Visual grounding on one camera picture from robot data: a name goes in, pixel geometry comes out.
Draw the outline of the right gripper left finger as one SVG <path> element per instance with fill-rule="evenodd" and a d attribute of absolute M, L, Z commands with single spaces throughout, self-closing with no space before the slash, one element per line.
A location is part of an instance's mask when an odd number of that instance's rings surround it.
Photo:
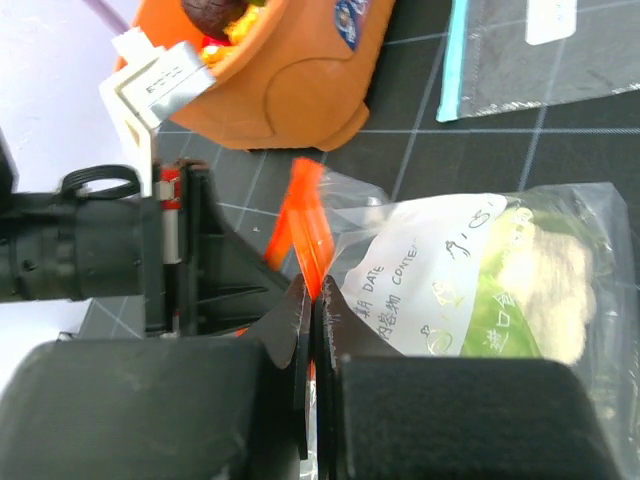
<path fill-rule="evenodd" d="M 238 337 L 49 342 L 1 399 L 5 479 L 296 479 L 312 301 L 301 277 Z"/>

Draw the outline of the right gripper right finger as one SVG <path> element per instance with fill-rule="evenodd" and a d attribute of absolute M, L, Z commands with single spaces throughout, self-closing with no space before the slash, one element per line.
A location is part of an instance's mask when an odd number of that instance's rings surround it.
<path fill-rule="evenodd" d="M 327 278 L 313 314 L 323 479 L 616 479 L 579 379 L 541 359 L 405 357 Z"/>

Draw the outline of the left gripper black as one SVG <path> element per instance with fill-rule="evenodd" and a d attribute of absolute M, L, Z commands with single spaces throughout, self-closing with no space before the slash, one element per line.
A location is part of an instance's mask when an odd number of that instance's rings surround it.
<path fill-rule="evenodd" d="M 251 325 L 289 286 L 228 222 L 206 164 L 154 161 L 142 184 L 146 335 L 198 334 L 198 260 L 201 335 Z"/>

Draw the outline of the orange zipper clear bag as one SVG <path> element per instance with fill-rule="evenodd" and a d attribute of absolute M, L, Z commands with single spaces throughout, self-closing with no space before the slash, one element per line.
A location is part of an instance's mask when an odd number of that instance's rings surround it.
<path fill-rule="evenodd" d="M 312 295 L 332 277 L 405 356 L 572 367 L 627 479 L 639 475 L 639 326 L 627 207 L 611 183 L 394 203 L 299 157 L 265 252 L 294 252 Z"/>

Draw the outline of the toy cauliflower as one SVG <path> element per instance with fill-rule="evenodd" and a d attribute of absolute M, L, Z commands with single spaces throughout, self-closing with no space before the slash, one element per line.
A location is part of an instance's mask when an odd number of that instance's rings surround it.
<path fill-rule="evenodd" d="M 489 230 L 462 355 L 577 363 L 596 315 L 602 241 L 589 219 L 549 200 L 511 200 Z"/>

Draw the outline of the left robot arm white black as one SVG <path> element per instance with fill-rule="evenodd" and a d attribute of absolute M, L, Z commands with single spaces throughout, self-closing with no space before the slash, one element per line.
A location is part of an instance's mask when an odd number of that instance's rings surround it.
<path fill-rule="evenodd" d="M 5 303 L 138 296 L 148 336 L 214 335 L 268 313 L 288 283 L 229 225 L 206 163 L 99 165 L 53 193 L 18 193 L 1 150 L 1 299 Z"/>

